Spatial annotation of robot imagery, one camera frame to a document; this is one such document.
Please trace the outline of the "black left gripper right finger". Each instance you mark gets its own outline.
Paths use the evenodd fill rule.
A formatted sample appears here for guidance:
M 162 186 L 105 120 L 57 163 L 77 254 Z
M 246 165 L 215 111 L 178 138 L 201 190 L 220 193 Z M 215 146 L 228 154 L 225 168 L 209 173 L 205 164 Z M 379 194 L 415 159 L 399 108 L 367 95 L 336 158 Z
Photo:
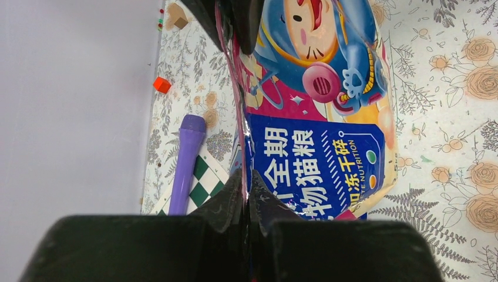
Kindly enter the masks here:
M 248 206 L 255 281 L 442 281 L 428 244 L 406 223 L 304 220 L 256 171 Z

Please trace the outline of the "cat food bag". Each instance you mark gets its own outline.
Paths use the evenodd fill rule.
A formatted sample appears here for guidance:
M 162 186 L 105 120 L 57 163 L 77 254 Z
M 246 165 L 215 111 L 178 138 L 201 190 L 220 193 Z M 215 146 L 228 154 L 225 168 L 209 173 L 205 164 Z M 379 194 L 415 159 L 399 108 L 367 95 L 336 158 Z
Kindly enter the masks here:
M 365 220 L 396 182 L 385 48 L 368 1 L 265 1 L 243 54 L 216 1 L 233 78 L 250 247 L 252 172 L 300 218 Z

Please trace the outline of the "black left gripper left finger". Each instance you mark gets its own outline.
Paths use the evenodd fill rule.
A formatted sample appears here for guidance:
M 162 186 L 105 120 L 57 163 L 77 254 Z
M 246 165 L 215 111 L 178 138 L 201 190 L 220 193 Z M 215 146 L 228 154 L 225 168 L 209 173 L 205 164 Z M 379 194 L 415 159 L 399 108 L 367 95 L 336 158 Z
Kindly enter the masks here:
M 237 169 L 186 216 L 63 217 L 21 281 L 245 281 L 241 182 Z

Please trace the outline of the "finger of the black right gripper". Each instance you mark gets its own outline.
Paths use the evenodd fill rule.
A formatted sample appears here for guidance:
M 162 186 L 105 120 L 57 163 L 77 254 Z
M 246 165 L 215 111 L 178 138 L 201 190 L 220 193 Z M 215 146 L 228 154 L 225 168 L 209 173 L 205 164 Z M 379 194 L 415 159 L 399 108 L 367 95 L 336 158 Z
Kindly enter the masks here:
M 201 27 L 213 41 L 219 51 L 222 51 L 218 30 L 216 27 L 215 4 L 216 0 L 181 0 Z
M 265 0 L 228 0 L 220 3 L 245 55 L 254 52 L 264 2 Z

